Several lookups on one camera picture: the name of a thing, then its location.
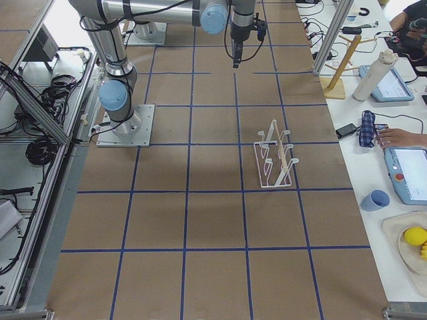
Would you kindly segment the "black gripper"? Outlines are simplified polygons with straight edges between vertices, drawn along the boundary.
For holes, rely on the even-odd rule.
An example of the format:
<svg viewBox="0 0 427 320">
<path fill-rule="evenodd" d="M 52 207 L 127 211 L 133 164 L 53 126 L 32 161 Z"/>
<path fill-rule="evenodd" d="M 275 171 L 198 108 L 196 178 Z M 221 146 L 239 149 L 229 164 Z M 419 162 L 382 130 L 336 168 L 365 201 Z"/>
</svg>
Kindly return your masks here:
<svg viewBox="0 0 427 320">
<path fill-rule="evenodd" d="M 237 69 L 242 62 L 242 43 L 249 39 L 251 32 L 251 14 L 232 10 L 231 38 L 233 68 Z"/>
</svg>

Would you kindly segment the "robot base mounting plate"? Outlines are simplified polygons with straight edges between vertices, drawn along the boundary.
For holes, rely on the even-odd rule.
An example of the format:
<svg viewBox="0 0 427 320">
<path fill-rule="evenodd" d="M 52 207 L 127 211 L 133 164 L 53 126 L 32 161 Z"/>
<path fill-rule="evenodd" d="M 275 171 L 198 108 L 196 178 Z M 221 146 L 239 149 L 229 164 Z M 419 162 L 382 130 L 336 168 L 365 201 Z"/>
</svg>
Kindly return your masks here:
<svg viewBox="0 0 427 320">
<path fill-rule="evenodd" d="M 98 147 L 149 147 L 155 105 L 137 105 L 133 116 L 116 129 L 107 125 L 97 136 Z"/>
</svg>

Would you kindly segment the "person's hand on table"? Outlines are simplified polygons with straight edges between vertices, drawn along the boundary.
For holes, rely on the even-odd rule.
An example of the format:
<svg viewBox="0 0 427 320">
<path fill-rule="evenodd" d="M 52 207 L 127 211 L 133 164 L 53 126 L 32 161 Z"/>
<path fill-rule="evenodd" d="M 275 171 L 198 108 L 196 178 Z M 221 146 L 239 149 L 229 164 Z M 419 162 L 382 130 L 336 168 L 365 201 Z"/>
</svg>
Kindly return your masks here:
<svg viewBox="0 0 427 320">
<path fill-rule="evenodd" d="M 376 140 L 382 149 L 388 147 L 425 147 L 426 135 L 411 133 L 403 129 L 383 129 Z"/>
</svg>

